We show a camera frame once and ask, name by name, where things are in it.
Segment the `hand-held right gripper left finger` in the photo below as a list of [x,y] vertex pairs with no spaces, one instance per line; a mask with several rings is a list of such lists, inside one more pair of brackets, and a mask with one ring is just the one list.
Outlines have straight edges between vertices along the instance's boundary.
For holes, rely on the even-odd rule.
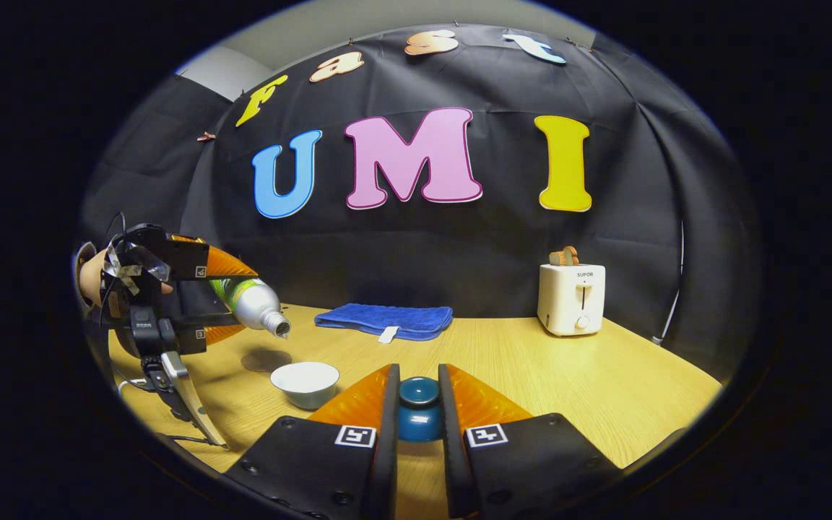
[[400,382],[389,363],[310,417],[277,418],[225,481],[281,519],[393,519]]

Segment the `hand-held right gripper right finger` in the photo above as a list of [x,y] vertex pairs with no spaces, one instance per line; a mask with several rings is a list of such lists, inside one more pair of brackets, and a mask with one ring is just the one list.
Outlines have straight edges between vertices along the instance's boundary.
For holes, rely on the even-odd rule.
[[535,417],[451,363],[438,368],[448,513],[462,519],[553,519],[621,476],[558,412]]

